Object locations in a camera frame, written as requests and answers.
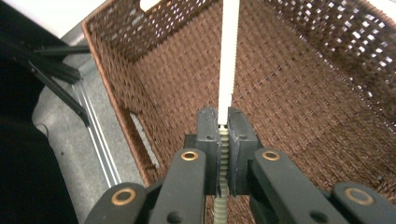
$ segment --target white plastic strip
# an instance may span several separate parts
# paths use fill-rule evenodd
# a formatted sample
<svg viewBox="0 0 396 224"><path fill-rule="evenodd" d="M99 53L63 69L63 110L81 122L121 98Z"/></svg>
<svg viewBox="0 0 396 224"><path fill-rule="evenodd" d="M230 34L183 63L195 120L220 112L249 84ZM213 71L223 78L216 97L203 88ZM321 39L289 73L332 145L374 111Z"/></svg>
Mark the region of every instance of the white plastic strip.
<svg viewBox="0 0 396 224"><path fill-rule="evenodd" d="M228 107L233 100L238 18L239 0L223 1L218 120L222 125L227 124Z"/></svg>

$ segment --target brown wicker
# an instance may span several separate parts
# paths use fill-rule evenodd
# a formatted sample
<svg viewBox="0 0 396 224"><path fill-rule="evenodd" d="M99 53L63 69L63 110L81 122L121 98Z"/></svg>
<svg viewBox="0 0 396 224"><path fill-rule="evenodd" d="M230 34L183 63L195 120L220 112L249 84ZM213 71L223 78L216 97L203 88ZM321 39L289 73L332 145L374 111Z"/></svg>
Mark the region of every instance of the brown wicker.
<svg viewBox="0 0 396 224"><path fill-rule="evenodd" d="M195 133L197 111L217 105L221 2L162 0L144 13L139 1L110 0L83 30L149 185ZM396 203L395 37L366 1L241 1L233 106L320 188L353 181ZM247 202L232 199L231 223L253 222Z"/></svg>

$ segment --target brass screw hole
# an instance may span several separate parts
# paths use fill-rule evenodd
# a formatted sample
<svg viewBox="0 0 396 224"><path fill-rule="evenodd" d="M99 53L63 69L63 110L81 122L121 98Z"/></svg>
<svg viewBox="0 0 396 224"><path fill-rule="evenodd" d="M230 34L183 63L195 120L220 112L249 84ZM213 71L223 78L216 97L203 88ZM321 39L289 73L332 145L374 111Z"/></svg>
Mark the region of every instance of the brass screw hole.
<svg viewBox="0 0 396 224"><path fill-rule="evenodd" d="M274 151L264 151L262 156L267 159L268 161L277 161L280 159L279 154Z"/></svg>
<svg viewBox="0 0 396 224"><path fill-rule="evenodd" d="M345 195L350 201L361 205L368 206L374 203L374 198L361 189L347 188L345 189Z"/></svg>
<svg viewBox="0 0 396 224"><path fill-rule="evenodd" d="M198 153L194 151L186 151L181 154L181 159L185 161L195 161L198 158Z"/></svg>
<svg viewBox="0 0 396 224"><path fill-rule="evenodd" d="M111 197L111 202L117 206L123 206L130 203L136 197L136 192L131 188L120 189L113 197Z"/></svg>

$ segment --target woven basket wall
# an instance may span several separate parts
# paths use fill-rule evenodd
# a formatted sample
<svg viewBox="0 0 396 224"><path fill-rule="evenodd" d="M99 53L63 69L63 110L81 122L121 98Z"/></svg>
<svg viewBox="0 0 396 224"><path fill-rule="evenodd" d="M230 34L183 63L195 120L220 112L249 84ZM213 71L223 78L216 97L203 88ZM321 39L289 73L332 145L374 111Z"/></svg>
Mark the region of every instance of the woven basket wall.
<svg viewBox="0 0 396 224"><path fill-rule="evenodd" d="M213 0L162 0L146 13L111 0L83 23L147 185L195 133L197 111L217 105L221 11ZM396 26L365 1L241 1L233 106L322 189L353 181L396 203L395 77ZM247 198L231 201L229 221L253 222Z"/></svg>

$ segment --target gray carpet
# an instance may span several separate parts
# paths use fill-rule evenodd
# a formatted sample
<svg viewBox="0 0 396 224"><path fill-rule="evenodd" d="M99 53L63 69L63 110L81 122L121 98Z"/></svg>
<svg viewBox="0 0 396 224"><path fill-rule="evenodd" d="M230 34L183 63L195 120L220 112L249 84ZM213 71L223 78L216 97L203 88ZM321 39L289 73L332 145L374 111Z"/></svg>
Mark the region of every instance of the gray carpet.
<svg viewBox="0 0 396 224"><path fill-rule="evenodd" d="M91 99L121 182L143 184L91 55L69 56L64 62L78 68L83 76L85 91ZM74 94L71 85L59 83ZM48 88L40 94L33 123L41 129L43 125L48 128L49 143L61 167L78 221L83 223L108 188L89 132L79 116Z"/></svg>

